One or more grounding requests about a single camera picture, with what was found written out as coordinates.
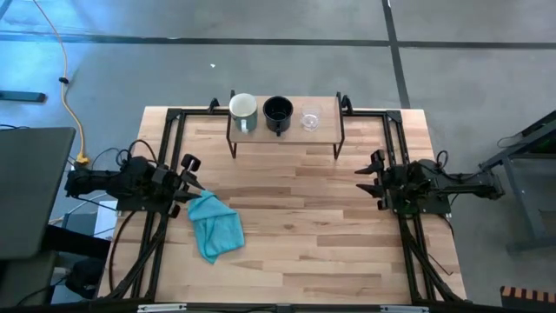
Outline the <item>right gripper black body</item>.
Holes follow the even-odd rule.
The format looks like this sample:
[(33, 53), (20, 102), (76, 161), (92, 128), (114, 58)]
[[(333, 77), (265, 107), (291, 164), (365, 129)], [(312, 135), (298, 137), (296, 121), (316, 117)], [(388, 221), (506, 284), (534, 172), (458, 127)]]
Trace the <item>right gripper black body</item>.
[(371, 154), (371, 168), (376, 175), (372, 196), (378, 198), (378, 210), (391, 210), (393, 203), (390, 191), (394, 187), (394, 177), (392, 171), (385, 167), (385, 159), (384, 150), (377, 150)]

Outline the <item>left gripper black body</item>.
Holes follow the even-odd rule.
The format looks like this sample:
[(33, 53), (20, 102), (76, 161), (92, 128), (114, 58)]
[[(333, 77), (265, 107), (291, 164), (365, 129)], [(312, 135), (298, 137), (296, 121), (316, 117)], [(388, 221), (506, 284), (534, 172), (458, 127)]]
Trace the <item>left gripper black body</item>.
[[(182, 161), (181, 161), (181, 166), (183, 167), (183, 170), (187, 170), (192, 172), (193, 174), (195, 174), (199, 168), (201, 167), (201, 160), (198, 159), (196, 156), (193, 156), (191, 154), (185, 154)], [(182, 180), (181, 180), (181, 174), (177, 175), (175, 172), (170, 172), (169, 173), (169, 178), (165, 181), (167, 187), (169, 188), (169, 195), (170, 195), (170, 200), (173, 201), (173, 203), (171, 204), (170, 210), (168, 212), (169, 217), (171, 218), (176, 218), (179, 215), (180, 212), (180, 206), (178, 205), (178, 202), (173, 200), (173, 195), (177, 190), (184, 190), (184, 191), (189, 191), (189, 189), (191, 187), (194, 186), (188, 186), (187, 184), (185, 184)]]

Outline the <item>teal mug white handle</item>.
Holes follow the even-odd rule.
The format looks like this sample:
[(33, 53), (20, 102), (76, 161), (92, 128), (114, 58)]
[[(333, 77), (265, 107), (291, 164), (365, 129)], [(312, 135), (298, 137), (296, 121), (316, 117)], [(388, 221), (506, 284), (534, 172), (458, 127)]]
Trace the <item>teal mug white handle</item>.
[(253, 95), (240, 93), (231, 97), (229, 112), (236, 128), (244, 134), (255, 130), (257, 126), (258, 104)]

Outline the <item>black mug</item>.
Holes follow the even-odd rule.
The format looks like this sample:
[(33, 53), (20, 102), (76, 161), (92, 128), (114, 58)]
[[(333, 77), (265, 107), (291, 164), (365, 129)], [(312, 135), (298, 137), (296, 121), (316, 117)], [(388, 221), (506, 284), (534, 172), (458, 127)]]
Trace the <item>black mug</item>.
[(278, 137), (289, 129), (294, 106), (286, 97), (270, 97), (264, 102), (262, 111), (267, 128)]

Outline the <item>wooden shelf black legs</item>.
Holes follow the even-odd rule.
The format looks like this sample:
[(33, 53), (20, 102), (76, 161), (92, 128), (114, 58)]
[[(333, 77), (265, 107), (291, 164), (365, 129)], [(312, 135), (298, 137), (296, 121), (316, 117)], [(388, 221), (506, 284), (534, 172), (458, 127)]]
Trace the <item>wooden shelf black legs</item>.
[[(334, 148), (334, 157), (338, 157), (345, 139), (341, 104), (338, 98), (282, 97), (286, 97), (293, 104), (294, 112), (289, 129), (280, 137), (267, 128), (262, 111), (264, 102), (270, 97), (255, 97), (258, 104), (257, 126), (255, 130), (248, 134), (241, 133), (236, 128), (229, 112), (230, 120), (227, 137), (231, 151), (235, 153), (236, 146), (239, 143), (329, 144)], [(321, 105), (320, 125), (314, 131), (306, 131), (301, 125), (301, 108), (308, 103), (319, 103)]]

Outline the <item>teal microfibre cloth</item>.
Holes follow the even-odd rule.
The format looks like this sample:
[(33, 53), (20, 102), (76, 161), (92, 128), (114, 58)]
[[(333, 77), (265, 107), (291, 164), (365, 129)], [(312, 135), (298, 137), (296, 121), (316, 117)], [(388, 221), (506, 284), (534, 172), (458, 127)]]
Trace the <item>teal microfibre cloth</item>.
[(188, 217), (199, 253), (208, 263), (214, 264), (220, 255), (245, 245), (239, 213), (211, 191), (203, 190), (199, 198), (190, 201)]

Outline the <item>white box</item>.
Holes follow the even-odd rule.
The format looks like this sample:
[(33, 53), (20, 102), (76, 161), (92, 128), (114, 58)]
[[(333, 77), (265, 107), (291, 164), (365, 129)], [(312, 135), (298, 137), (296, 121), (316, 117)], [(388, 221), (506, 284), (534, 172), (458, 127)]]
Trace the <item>white box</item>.
[(116, 212), (117, 201), (101, 201), (96, 213), (96, 224), (93, 236), (111, 240), (119, 217)]

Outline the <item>black chair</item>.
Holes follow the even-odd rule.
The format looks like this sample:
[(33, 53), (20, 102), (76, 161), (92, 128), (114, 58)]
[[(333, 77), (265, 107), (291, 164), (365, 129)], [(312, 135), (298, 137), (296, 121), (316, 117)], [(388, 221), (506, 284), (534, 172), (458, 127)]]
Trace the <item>black chair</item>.
[(64, 284), (70, 291), (90, 300), (97, 294), (110, 245), (106, 239), (49, 225), (44, 233), (42, 250), (69, 256), (69, 273), (65, 275)]

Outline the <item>grey metal stand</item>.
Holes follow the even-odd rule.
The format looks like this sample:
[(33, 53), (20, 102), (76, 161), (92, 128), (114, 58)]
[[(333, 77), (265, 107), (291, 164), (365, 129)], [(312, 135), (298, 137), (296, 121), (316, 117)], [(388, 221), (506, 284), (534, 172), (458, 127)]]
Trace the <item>grey metal stand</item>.
[(556, 110), (520, 132), (502, 137), (500, 152), (480, 164), (483, 170), (504, 169), (509, 187), (525, 218), (528, 238), (509, 243), (510, 253), (556, 247), (543, 221), (545, 212), (556, 213)]

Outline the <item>dark grey flat panel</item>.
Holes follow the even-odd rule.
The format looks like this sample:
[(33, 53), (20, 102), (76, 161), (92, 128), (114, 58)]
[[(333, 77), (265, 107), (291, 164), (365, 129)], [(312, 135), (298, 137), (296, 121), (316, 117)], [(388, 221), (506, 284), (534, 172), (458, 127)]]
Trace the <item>dark grey flat panel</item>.
[(76, 130), (0, 131), (0, 260), (40, 249)]

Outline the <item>black flat floor bar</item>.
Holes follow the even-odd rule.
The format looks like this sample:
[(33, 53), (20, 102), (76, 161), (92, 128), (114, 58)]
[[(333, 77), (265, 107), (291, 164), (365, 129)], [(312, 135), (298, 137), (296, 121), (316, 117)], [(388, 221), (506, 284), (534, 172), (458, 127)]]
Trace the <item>black flat floor bar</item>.
[(0, 90), (0, 100), (14, 102), (43, 103), (46, 95), (41, 92)]

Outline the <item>orange black striped block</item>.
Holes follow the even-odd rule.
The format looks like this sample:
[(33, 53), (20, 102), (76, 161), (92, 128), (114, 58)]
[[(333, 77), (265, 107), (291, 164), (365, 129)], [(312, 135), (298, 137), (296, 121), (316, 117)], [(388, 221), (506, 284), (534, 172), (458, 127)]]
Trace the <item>orange black striped block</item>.
[(556, 293), (554, 292), (501, 286), (500, 299), (502, 307), (505, 309), (556, 313)]

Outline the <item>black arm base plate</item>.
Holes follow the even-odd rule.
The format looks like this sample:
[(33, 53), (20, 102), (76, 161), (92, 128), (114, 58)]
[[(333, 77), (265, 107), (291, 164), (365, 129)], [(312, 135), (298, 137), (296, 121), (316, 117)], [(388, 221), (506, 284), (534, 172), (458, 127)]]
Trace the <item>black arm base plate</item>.
[(116, 210), (146, 211), (166, 214), (169, 212), (172, 200), (144, 199), (142, 197), (128, 197), (117, 201)]
[(393, 211), (406, 215), (417, 213), (446, 215), (451, 213), (451, 206), (445, 197), (418, 199), (416, 201), (396, 200), (393, 204)]

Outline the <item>black aluminium table frame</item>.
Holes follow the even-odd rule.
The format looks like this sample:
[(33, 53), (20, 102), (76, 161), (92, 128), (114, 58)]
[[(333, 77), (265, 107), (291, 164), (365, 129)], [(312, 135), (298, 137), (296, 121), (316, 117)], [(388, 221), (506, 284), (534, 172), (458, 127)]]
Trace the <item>black aluminium table frame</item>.
[(136, 154), (177, 165), (199, 157), (200, 183), (236, 210), (245, 244), (204, 260), (186, 214), (169, 220), (162, 247), (131, 290), (158, 302), (406, 304), (440, 292), (402, 245), (400, 219), (362, 189), (377, 149), (406, 163), (432, 156), (422, 110), (349, 109), (323, 99), (343, 138), (233, 146), (224, 107), (148, 107)]

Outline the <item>silver table edge bracket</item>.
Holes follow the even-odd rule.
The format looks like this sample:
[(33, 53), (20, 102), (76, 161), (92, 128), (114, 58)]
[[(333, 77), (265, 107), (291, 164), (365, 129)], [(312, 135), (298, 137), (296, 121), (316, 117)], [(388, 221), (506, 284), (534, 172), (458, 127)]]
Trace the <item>silver table edge bracket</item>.
[(183, 312), (187, 309), (185, 303), (154, 303), (139, 305), (136, 313), (173, 313)]
[(430, 313), (428, 307), (406, 305), (381, 305), (380, 313)]

